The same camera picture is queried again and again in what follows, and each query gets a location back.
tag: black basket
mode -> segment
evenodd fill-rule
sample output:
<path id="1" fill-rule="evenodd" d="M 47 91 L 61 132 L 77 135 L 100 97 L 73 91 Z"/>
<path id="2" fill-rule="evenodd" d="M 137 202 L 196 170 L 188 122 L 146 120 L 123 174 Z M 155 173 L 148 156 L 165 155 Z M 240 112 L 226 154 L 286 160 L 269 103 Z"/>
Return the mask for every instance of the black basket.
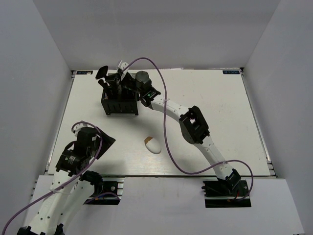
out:
<path id="1" fill-rule="evenodd" d="M 110 114 L 135 114 L 138 115 L 136 92 L 123 89 L 121 98 L 118 98 L 117 90 L 112 89 L 107 83 L 104 84 L 101 104 L 107 115 Z"/>

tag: black label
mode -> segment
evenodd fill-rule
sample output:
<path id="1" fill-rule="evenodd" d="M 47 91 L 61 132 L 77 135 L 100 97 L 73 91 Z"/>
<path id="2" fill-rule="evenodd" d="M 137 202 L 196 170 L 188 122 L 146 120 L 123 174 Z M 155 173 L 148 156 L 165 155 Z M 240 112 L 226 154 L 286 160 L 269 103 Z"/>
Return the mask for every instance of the black label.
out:
<path id="1" fill-rule="evenodd" d="M 238 70 L 223 70 L 223 74 L 240 74 Z"/>
<path id="2" fill-rule="evenodd" d="M 92 74 L 92 70 L 91 71 L 77 71 L 76 75 L 86 75 L 86 74 Z"/>

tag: cable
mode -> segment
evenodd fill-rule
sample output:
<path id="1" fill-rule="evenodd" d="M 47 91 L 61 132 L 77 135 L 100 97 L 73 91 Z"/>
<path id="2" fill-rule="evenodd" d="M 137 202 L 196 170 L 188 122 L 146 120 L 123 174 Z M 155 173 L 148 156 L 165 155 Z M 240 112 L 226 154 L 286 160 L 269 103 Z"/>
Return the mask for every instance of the cable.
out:
<path id="1" fill-rule="evenodd" d="M 84 204 L 88 204 L 89 202 L 95 200 L 96 198 L 103 197 L 103 196 L 108 195 L 108 194 L 109 194 L 109 195 L 112 195 L 112 196 L 114 196 L 114 197 L 116 197 L 119 201 L 121 200 L 115 193 L 112 193 L 112 192 L 104 192 L 104 193 L 101 193 L 101 194 L 99 194 L 98 196 L 95 196 L 95 197 L 93 197 L 92 199 L 86 201 Z"/>
<path id="2" fill-rule="evenodd" d="M 163 86 L 164 86 L 164 118 L 163 118 L 164 140 L 165 140 L 165 145 L 166 145 L 166 149 L 167 149 L 168 155 L 170 156 L 170 158 L 171 158 L 173 164 L 176 166 L 176 168 L 177 168 L 180 172 L 182 172 L 182 173 L 184 173 L 184 174 L 186 174 L 186 175 L 197 175 L 197 174 L 203 173 L 203 172 L 205 172 L 205 171 L 207 171 L 207 170 L 209 170 L 209 169 L 212 169 L 212 168 L 214 168 L 214 167 L 216 167 L 216 166 L 218 166 L 218 165 L 220 165 L 220 164 L 231 163 L 231 162 L 242 163 L 242 164 L 244 164 L 244 165 L 249 169 L 249 171 L 250 171 L 250 174 L 251 174 L 251 186 L 250 186 L 250 190 L 248 191 L 248 193 L 247 193 L 244 197 L 242 197 L 242 198 L 240 198 L 240 199 L 236 199 L 236 201 L 242 201 L 242 200 L 244 200 L 246 197 L 248 197 L 249 194 L 250 194 L 250 192 L 251 192 L 251 190 L 252 190 L 252 187 L 253 187 L 253 173 L 252 173 L 251 168 L 248 166 L 248 164 L 246 164 L 246 163 L 243 162 L 243 161 L 240 161 L 240 160 L 228 160 L 228 161 L 224 161 L 224 162 L 219 162 L 219 163 L 215 163 L 215 164 L 209 166 L 209 167 L 206 168 L 206 169 L 203 169 L 203 170 L 200 170 L 200 171 L 197 171 L 197 172 L 187 172 L 187 171 L 181 169 L 180 166 L 175 162 L 175 160 L 174 160 L 174 158 L 173 158 L 173 156 L 172 156 L 171 150 L 170 150 L 170 148 L 169 148 L 168 141 L 167 141 L 167 134 L 166 134 L 166 103 L 167 103 L 167 89 L 166 89 L 166 85 L 165 85 L 165 80 L 164 80 L 164 78 L 163 78 L 163 76 L 162 76 L 162 74 L 161 74 L 159 68 L 156 66 L 156 64 L 155 64 L 151 59 L 149 59 L 149 58 L 147 58 L 147 57 L 139 57 L 139 58 L 137 58 L 137 59 L 131 61 L 131 62 L 125 67 L 125 69 L 122 70 L 122 72 L 124 72 L 126 69 L 128 69 L 133 63 L 135 63 L 135 62 L 138 61 L 138 60 L 148 60 L 148 61 L 150 61 L 151 64 L 155 67 L 155 69 L 157 70 L 158 74 L 159 74 L 160 77 L 161 77 L 161 80 L 162 80 L 162 83 L 163 83 Z"/>
<path id="3" fill-rule="evenodd" d="M 99 155 L 99 153 L 100 153 L 100 150 L 101 150 L 101 147 L 102 147 L 101 131 L 99 130 L 98 127 L 96 127 L 95 125 L 93 125 L 93 124 L 91 124 L 91 123 L 89 123 L 89 122 L 86 122 L 86 121 L 79 121 L 79 122 L 75 123 L 75 124 L 72 126 L 71 130 L 73 131 L 73 128 L 74 128 L 76 125 L 81 124 L 81 123 L 82 123 L 82 124 L 87 124 L 87 125 L 89 125 L 89 126 L 92 126 L 94 129 L 96 129 L 96 130 L 99 132 L 100 137 L 101 137 L 101 139 L 100 139 L 100 146 L 99 146 L 99 148 L 98 148 L 98 150 L 97 150 L 96 155 L 93 157 L 92 161 L 91 161 L 81 172 L 79 172 L 76 176 L 74 176 L 73 178 L 71 178 L 71 179 L 68 180 L 67 182 L 65 182 L 65 183 L 61 184 L 60 186 L 58 186 L 57 188 L 55 188 L 55 191 L 58 191 L 58 190 L 62 189 L 62 187 L 65 187 L 66 185 L 70 184 L 71 182 L 73 182 L 74 180 L 76 180 L 78 177 L 80 177 L 80 176 L 94 163 L 94 161 L 97 159 L 97 157 L 98 157 L 98 155 Z M 16 212 L 16 213 L 8 220 L 8 222 L 5 224 L 5 226 L 4 226 L 3 230 L 2 230 L 1 235 L 5 235 L 5 231 L 6 231 L 6 229 L 8 228 L 8 226 L 10 225 L 10 223 L 11 223 L 20 213 L 22 213 L 24 210 L 30 208 L 32 205 L 36 204 L 37 202 L 39 202 L 39 201 L 41 201 L 41 200 L 43 200 L 43 199 L 45 199 L 45 198 L 51 196 L 52 194 L 54 194 L 54 192 L 53 192 L 53 191 L 50 191 L 50 192 L 48 192 L 47 194 L 45 194 L 44 196 L 42 196 L 42 197 L 36 199 L 36 200 L 33 201 L 32 203 L 29 203 L 27 206 L 23 207 L 23 208 L 20 209 L 18 212 Z"/>

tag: gray wall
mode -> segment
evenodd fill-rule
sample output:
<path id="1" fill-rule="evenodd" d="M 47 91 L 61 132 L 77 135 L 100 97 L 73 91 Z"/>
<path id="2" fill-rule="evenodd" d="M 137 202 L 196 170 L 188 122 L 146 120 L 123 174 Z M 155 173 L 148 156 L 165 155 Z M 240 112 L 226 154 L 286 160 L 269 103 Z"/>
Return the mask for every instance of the gray wall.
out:
<path id="1" fill-rule="evenodd" d="M 245 69 L 278 176 L 313 235 L 313 1 L 281 0 Z"/>
<path id="2" fill-rule="evenodd" d="M 34 0 L 72 70 L 246 65 L 279 0 Z M 148 62 L 134 68 L 151 68 Z"/>
<path id="3" fill-rule="evenodd" d="M 0 4 L 0 228 L 43 174 L 70 70 L 31 0 Z M 23 215 L 6 234 L 16 234 Z"/>

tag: wall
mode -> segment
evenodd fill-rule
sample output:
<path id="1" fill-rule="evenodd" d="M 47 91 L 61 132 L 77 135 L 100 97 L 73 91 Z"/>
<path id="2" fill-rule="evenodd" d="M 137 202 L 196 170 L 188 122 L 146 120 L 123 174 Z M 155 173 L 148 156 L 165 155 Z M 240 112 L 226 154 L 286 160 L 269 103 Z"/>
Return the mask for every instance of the wall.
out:
<path id="1" fill-rule="evenodd" d="M 313 1 L 281 0 L 245 68 L 269 154 L 313 235 Z"/>
<path id="2" fill-rule="evenodd" d="M 243 67 L 279 0 L 34 0 L 72 70 Z M 152 68 L 147 62 L 133 68 Z"/>
<path id="3" fill-rule="evenodd" d="M 0 7 L 0 228 L 43 174 L 70 70 L 31 0 Z M 16 234 L 23 215 L 6 234 Z"/>

